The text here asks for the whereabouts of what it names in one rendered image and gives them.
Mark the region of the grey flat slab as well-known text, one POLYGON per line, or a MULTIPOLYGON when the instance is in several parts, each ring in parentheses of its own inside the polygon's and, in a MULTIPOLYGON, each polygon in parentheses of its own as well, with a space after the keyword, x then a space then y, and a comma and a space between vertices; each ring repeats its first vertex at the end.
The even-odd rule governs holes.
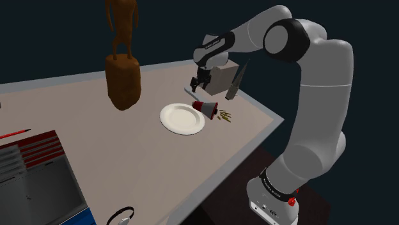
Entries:
POLYGON ((202 95, 200 95, 198 92, 192 92, 192 88, 191 87, 185 87, 184 88, 185 92, 188 93, 191 97, 193 97, 196 101, 199 102, 208 102, 208 100, 203 97, 202 95))

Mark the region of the grey box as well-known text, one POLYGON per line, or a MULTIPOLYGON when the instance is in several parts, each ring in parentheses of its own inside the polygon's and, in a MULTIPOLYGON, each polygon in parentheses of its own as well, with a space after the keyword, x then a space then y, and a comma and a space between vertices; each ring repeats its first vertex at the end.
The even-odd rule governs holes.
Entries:
POLYGON ((210 71, 210 83, 203 88, 209 95, 216 95, 229 89, 233 79, 237 73, 239 65, 235 62, 228 60, 227 64, 223 66, 215 66, 210 71))

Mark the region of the grey cone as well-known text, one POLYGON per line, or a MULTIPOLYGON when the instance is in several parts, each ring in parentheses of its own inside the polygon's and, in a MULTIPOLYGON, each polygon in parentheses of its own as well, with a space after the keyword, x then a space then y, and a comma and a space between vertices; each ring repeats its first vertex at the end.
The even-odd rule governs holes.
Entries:
POLYGON ((246 71, 247 68, 247 64, 249 63, 250 59, 248 59, 248 61, 246 62, 246 64, 244 65, 244 67, 242 68, 242 70, 239 72, 239 74, 237 75, 237 77, 235 78, 235 80, 232 82, 232 84, 230 85, 228 92, 225 96, 225 99, 227 100, 233 100, 239 90, 240 87, 240 83, 242 81, 242 78, 244 76, 244 73, 246 71))

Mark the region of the white plate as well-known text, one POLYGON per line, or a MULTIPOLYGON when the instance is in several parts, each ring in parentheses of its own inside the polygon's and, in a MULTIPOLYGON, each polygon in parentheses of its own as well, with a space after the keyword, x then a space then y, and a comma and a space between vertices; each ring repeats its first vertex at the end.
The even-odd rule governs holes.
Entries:
POLYGON ((166 129, 183 136, 197 134, 205 126, 204 116, 187 104, 166 105, 161 110, 159 118, 166 129))

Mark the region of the pile of brass pins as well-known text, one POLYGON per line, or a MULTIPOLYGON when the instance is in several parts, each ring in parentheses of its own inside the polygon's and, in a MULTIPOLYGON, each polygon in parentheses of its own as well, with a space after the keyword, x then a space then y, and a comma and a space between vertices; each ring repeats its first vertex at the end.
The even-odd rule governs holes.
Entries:
POLYGON ((225 120, 227 122, 231 122, 231 114, 225 110, 218 110, 217 118, 219 120, 225 120))

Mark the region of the brown wooden figure statue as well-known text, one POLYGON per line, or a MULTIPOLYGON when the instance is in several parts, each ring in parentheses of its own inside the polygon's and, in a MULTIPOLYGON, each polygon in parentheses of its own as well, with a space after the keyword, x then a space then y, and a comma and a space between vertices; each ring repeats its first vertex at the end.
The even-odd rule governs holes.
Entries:
POLYGON ((116 32, 113 53, 105 59, 107 94, 120 111, 132 107, 141 96, 140 64, 132 56, 132 30, 138 27, 137 0, 105 0, 107 23, 116 32))

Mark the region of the red pencil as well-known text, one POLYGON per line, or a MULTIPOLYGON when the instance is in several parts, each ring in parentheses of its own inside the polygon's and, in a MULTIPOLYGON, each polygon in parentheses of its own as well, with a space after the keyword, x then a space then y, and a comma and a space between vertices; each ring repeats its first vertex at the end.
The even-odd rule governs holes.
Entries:
POLYGON ((18 135, 18 134, 23 134, 23 133, 28 132, 28 131, 30 131, 30 130, 31 130, 31 129, 24 129, 24 130, 12 132, 12 133, 9 133, 9 134, 1 135, 1 136, 0 136, 0 139, 4 139, 4 138, 7 138, 7 137, 11 137, 11 136, 16 136, 16 135, 18 135))

